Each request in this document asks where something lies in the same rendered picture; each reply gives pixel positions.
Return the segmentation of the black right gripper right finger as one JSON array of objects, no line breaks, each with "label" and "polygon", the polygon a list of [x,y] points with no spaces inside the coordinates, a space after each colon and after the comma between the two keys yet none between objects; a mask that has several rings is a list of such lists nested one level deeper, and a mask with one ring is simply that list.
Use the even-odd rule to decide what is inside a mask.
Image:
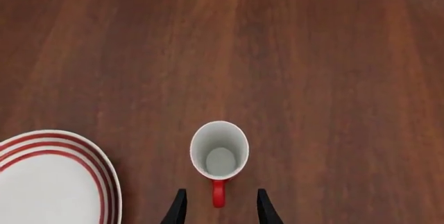
[{"label": "black right gripper right finger", "polygon": [[265,189],[257,190],[257,215],[259,224],[284,224]]}]

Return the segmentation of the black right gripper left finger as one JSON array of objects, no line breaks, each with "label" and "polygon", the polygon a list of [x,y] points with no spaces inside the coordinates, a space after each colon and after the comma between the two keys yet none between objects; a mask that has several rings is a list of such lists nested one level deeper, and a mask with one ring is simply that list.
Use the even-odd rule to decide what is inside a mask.
[{"label": "black right gripper left finger", "polygon": [[187,190],[179,189],[160,224],[185,224],[187,215]]}]

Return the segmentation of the red mug with white inside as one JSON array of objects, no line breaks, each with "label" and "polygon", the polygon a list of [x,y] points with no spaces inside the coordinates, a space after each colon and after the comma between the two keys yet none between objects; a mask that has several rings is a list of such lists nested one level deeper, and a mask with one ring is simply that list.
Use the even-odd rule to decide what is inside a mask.
[{"label": "red mug with white inside", "polygon": [[191,138],[191,163],[202,176],[211,180],[215,208],[225,207],[225,185],[244,169],[249,153],[243,130],[228,121],[206,123]]}]

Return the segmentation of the white plate with red rings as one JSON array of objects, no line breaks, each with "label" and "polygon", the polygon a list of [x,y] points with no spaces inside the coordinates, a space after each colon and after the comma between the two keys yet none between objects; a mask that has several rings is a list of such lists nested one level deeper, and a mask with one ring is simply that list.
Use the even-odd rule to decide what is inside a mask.
[{"label": "white plate with red rings", "polygon": [[121,224],[116,171],[94,143],[36,130],[0,142],[0,224]]}]

